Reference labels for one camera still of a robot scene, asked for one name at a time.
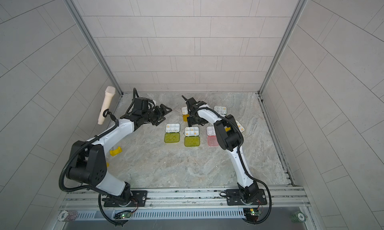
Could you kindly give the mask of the green pillbox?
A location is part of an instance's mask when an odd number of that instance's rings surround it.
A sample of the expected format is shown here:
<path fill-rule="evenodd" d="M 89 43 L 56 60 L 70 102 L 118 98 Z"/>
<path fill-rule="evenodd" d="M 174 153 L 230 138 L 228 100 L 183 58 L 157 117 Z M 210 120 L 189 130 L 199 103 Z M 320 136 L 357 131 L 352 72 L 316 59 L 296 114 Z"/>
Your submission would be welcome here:
<path fill-rule="evenodd" d="M 227 108 L 224 106 L 215 106 L 214 111 L 220 115 L 227 115 Z"/>
<path fill-rule="evenodd" d="M 177 143 L 180 141 L 180 129 L 179 123 L 168 123 L 165 128 L 165 143 Z"/>
<path fill-rule="evenodd" d="M 186 127 L 184 135 L 185 147 L 195 147 L 200 145 L 200 130 L 197 126 Z"/>

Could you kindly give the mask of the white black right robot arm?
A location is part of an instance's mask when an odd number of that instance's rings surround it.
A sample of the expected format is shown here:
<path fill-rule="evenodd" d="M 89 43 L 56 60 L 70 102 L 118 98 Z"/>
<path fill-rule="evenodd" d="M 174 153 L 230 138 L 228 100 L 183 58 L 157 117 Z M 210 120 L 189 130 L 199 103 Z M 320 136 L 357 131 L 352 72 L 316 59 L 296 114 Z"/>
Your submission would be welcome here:
<path fill-rule="evenodd" d="M 234 166 L 240 197 L 245 204 L 254 202 L 272 206 L 272 199 L 267 185 L 254 178 L 244 159 L 244 137 L 232 115 L 222 116 L 210 108 L 204 101 L 196 101 L 193 97 L 184 98 L 188 110 L 188 125 L 214 126 L 219 146 L 225 150 Z"/>

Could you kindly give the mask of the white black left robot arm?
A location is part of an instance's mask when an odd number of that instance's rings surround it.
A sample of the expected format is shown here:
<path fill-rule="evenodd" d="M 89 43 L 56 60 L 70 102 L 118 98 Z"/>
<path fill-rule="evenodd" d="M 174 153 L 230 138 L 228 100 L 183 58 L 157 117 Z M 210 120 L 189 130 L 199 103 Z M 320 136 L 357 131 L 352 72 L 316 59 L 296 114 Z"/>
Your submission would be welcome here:
<path fill-rule="evenodd" d="M 154 101 L 143 97 L 133 99 L 128 112 L 121 118 L 116 118 L 108 109 L 102 110 L 102 116 L 109 116 L 114 125 L 90 140 L 73 144 L 69 160 L 59 177 L 59 188 L 67 193 L 93 190 L 105 195 L 108 202 L 127 206 L 132 199 L 130 184 L 108 172 L 106 156 L 124 137 L 143 124 L 158 126 L 171 111 L 164 104 L 157 106 Z"/>

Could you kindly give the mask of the yellow six-slot pillbox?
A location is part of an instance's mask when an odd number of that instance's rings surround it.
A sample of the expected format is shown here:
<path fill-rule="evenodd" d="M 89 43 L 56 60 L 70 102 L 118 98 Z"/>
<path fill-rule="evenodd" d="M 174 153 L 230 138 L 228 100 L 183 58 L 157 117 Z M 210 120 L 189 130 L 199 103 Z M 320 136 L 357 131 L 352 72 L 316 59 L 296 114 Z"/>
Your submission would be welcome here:
<path fill-rule="evenodd" d="M 188 108 L 187 107 L 182 107 L 182 115 L 183 115 L 183 121 L 187 122 L 188 121 Z"/>

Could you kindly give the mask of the pink pillbox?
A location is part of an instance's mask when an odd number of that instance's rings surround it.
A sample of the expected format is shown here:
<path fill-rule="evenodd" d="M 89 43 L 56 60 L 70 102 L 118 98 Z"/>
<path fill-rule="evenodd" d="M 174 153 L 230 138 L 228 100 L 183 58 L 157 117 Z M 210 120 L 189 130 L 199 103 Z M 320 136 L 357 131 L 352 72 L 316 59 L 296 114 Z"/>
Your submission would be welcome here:
<path fill-rule="evenodd" d="M 207 137 L 208 146 L 212 146 L 212 147 L 219 146 L 216 132 L 215 132 L 215 128 L 213 126 L 207 127 L 207 136 L 208 136 Z"/>

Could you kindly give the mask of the yellow pillbox right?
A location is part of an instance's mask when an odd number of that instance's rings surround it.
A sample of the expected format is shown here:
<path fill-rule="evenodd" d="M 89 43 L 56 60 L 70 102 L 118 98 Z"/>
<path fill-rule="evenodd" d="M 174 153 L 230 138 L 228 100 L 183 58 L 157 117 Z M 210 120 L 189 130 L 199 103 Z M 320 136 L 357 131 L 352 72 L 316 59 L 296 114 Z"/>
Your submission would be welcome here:
<path fill-rule="evenodd" d="M 236 120 L 236 124 L 238 125 L 238 128 L 240 130 L 241 133 L 243 133 L 245 131 L 244 127 Z M 226 127 L 225 128 L 226 132 L 230 131 L 231 128 L 230 127 Z"/>

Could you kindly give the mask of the black microphone stand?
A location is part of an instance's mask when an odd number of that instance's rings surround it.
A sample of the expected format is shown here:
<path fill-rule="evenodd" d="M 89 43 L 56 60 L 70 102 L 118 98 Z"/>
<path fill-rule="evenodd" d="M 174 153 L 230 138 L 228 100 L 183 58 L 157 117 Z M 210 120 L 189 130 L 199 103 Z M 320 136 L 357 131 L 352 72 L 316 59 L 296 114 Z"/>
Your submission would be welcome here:
<path fill-rule="evenodd" d="M 107 118 L 108 116 L 110 117 L 110 119 L 115 123 L 115 124 L 118 124 L 119 123 L 119 120 L 112 114 L 112 112 L 109 111 L 109 109 L 106 109 L 102 116 L 104 118 Z"/>

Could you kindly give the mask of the beige microphone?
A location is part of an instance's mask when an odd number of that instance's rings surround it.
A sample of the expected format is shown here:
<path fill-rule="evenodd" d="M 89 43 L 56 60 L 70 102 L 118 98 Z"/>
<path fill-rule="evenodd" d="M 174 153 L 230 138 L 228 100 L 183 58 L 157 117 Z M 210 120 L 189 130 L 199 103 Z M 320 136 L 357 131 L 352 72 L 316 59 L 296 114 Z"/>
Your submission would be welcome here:
<path fill-rule="evenodd" d="M 113 86 L 108 86 L 105 90 L 105 97 L 98 117 L 98 125 L 103 125 L 107 117 L 106 111 L 109 109 L 111 101 L 116 94 L 116 89 Z"/>

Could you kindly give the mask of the yellow plastic piece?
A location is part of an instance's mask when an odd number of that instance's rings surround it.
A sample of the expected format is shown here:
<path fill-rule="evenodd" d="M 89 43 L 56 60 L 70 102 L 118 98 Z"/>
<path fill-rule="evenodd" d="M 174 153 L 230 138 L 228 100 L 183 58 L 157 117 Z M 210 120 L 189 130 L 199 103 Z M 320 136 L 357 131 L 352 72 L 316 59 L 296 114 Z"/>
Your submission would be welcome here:
<path fill-rule="evenodd" d="M 120 154 L 120 153 L 122 153 L 123 152 L 123 150 L 122 150 L 122 148 L 119 146 L 119 147 L 117 147 L 116 149 L 114 149 L 114 150 L 110 150 L 110 155 L 111 156 L 116 156 L 116 155 L 118 155 L 118 154 Z"/>

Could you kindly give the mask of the left green circuit board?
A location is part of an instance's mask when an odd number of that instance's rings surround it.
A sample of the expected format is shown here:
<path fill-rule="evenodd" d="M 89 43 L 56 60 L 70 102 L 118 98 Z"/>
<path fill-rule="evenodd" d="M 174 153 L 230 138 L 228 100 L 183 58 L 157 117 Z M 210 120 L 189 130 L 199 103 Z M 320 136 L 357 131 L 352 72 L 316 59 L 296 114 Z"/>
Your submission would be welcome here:
<path fill-rule="evenodd" d="M 114 215 L 114 220 L 125 220 L 131 218 L 133 215 L 132 211 L 122 211 Z"/>

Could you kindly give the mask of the green circuit board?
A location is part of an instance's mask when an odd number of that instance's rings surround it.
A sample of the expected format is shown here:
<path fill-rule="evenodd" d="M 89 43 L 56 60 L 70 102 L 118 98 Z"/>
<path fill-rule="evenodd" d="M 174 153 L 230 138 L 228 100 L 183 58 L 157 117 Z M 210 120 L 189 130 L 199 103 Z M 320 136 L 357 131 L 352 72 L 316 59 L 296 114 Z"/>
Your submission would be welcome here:
<path fill-rule="evenodd" d="M 122 211 L 114 215 L 114 220 L 125 220 L 131 218 L 133 215 L 132 211 Z"/>
<path fill-rule="evenodd" d="M 257 222 L 262 212 L 259 209 L 243 209 L 245 220 L 248 222 Z"/>

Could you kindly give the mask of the right green circuit board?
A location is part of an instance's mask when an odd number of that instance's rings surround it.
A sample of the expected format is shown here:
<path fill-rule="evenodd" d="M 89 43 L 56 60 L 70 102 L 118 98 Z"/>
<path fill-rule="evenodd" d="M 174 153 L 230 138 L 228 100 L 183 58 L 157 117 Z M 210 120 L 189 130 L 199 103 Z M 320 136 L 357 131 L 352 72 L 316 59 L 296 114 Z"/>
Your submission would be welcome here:
<path fill-rule="evenodd" d="M 262 212 L 259 209 L 243 209 L 245 220 L 248 222 L 257 222 Z"/>

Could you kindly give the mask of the left poker chip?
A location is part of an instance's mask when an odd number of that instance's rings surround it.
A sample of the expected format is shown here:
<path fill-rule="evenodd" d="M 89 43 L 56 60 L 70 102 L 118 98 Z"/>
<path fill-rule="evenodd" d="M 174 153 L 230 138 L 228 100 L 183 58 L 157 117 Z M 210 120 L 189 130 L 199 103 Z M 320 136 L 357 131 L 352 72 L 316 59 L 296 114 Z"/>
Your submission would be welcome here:
<path fill-rule="evenodd" d="M 72 222 L 78 218 L 79 213 L 77 211 L 61 211 L 58 215 L 59 222 Z"/>

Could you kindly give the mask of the poker chip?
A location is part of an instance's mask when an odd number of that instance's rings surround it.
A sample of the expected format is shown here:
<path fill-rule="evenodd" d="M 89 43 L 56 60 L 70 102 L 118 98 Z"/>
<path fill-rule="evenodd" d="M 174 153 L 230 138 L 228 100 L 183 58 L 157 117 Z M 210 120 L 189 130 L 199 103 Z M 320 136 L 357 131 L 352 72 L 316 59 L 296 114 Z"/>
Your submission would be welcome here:
<path fill-rule="evenodd" d="M 79 213 L 77 211 L 61 211 L 58 215 L 59 222 L 72 222 L 78 218 Z"/>
<path fill-rule="evenodd" d="M 305 223 L 307 221 L 307 216 L 301 212 L 295 212 L 290 215 L 290 219 L 293 223 Z"/>

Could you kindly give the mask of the right poker chip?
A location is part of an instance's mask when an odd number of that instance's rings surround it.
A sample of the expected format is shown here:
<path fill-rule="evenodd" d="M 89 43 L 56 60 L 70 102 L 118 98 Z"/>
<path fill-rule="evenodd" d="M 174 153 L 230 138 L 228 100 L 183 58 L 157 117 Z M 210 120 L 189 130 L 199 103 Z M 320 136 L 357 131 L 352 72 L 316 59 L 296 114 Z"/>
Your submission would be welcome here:
<path fill-rule="evenodd" d="M 290 219 L 293 223 L 305 223 L 307 221 L 307 216 L 301 212 L 295 212 L 290 215 Z"/>

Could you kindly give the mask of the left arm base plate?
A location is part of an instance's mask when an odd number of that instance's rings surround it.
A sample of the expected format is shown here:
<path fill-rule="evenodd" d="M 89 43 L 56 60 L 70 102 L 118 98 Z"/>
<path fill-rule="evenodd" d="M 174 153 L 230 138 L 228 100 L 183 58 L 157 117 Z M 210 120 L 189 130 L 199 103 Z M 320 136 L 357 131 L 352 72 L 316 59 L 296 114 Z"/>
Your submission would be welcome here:
<path fill-rule="evenodd" d="M 147 191 L 131 191 L 128 198 L 122 199 L 121 197 L 107 195 L 101 199 L 104 207 L 107 208 L 123 208 L 123 207 L 144 207 L 146 204 L 148 192 Z"/>

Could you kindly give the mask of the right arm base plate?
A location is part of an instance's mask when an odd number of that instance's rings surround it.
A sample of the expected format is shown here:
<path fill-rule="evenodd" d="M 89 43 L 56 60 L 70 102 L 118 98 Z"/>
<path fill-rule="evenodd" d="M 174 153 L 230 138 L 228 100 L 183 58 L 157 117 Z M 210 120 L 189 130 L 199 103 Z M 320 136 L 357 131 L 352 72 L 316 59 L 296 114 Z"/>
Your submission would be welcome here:
<path fill-rule="evenodd" d="M 267 194 L 263 189 L 259 189 L 255 197 L 246 200 L 246 195 L 241 194 L 239 189 L 227 189 L 220 193 L 220 196 L 226 198 L 228 206 L 262 205 L 268 204 Z"/>

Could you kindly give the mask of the aluminium rail frame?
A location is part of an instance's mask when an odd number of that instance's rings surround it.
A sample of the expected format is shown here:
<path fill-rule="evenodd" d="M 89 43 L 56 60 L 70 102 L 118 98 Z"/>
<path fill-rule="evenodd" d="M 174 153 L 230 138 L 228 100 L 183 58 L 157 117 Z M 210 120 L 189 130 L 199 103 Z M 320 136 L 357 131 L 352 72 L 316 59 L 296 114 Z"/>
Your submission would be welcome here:
<path fill-rule="evenodd" d="M 257 207 L 268 209 L 269 196 L 271 196 L 272 207 L 308 207 L 310 201 L 303 187 L 272 186 L 269 192 L 251 205 L 245 205 L 241 201 L 238 190 L 233 190 L 229 196 L 224 192 L 229 188 L 154 188 L 133 189 L 133 197 L 139 202 L 140 210 L 150 209 L 201 209 L 201 208 L 234 208 Z"/>

